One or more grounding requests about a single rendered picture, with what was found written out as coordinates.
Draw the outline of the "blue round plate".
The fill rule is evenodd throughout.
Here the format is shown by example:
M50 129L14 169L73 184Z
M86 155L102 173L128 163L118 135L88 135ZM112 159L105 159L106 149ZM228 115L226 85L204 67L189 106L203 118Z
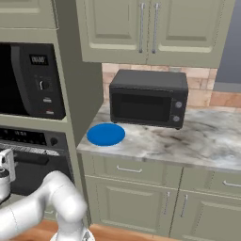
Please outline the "blue round plate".
M97 146L112 146L125 138L124 129L114 123L100 123L91 127L87 132L87 139Z

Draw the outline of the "toaster oven glass door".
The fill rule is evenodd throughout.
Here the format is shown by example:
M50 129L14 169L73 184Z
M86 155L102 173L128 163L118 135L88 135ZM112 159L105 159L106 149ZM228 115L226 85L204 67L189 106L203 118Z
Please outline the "toaster oven glass door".
M118 119L168 121L170 104L170 97L115 93L112 95L112 114Z

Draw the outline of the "black toaster oven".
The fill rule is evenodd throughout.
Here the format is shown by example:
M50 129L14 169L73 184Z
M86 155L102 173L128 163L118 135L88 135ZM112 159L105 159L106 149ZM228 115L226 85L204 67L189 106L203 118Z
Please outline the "black toaster oven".
M112 114L112 95L115 93L170 97L169 120L150 121L115 118ZM159 126L179 130L184 124L187 97L188 84L184 72L119 70L109 85L110 119L112 122ZM183 103L182 108L175 107L177 102ZM180 117L180 120L173 121L174 116Z

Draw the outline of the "black built-in oven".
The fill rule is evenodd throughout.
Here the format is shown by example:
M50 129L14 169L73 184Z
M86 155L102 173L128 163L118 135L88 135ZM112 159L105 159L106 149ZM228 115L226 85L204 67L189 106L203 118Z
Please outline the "black built-in oven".
M69 154L64 133L0 127L0 143L35 147Z

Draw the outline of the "black oven door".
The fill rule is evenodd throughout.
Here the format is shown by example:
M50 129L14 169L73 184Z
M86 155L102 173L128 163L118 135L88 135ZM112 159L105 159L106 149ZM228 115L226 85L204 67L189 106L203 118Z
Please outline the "black oven door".
M10 184L13 194L28 196L37 190L44 177L59 170L74 182L70 156L66 152L58 155L36 154L14 151L16 179Z

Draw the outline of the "green tall appliance cabinet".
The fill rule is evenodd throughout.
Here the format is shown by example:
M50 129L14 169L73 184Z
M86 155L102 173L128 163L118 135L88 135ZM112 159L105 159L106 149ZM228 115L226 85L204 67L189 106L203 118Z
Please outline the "green tall appliance cabinet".
M84 170L77 146L104 101L102 65L82 59L76 0L55 0L55 7L57 29L0 28L0 40L54 45L66 117L47 120L0 114L0 125L64 133L75 184L85 193Z

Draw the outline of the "green drawer front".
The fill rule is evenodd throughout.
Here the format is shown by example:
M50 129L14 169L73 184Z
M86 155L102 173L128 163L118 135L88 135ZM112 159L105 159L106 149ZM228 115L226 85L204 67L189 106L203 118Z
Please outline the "green drawer front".
M226 186L222 182L241 185L241 172L221 172L217 170L184 168L180 184L179 202L195 206L241 210L241 187Z
M82 160L86 175L133 181L137 183L177 188L182 168L160 162L142 162L120 157L107 157L83 153ZM117 165L124 169L142 169L141 173L117 170Z

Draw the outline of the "green base cupboard door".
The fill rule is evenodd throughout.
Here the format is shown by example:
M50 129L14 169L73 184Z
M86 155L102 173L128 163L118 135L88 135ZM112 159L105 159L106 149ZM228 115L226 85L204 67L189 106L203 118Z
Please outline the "green base cupboard door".
M176 203L170 236L182 241L241 241L241 210L188 204L184 217Z
M91 222L168 236L177 190L114 179L86 177ZM170 192L164 215L166 193Z

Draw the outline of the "black built-in microwave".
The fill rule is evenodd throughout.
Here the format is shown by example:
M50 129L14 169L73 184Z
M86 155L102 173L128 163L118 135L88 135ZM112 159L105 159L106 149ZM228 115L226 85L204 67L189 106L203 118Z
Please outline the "black built-in microwave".
M53 44L0 42L0 114L66 116Z

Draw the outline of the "green cupboard door above microwave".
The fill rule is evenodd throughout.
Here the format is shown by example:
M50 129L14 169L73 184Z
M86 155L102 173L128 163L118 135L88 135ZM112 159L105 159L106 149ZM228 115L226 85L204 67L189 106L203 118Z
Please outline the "green cupboard door above microwave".
M55 0L0 0L0 28L57 29Z

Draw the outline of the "green wall cupboard door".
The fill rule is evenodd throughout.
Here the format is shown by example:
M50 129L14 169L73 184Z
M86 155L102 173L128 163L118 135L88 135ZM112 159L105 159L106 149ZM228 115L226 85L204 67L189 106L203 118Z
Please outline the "green wall cupboard door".
M140 4L145 3L142 53ZM86 62L145 64L150 0L76 0L82 58Z
M153 54L155 3L160 7ZM152 0L147 63L218 68L234 4L235 0Z

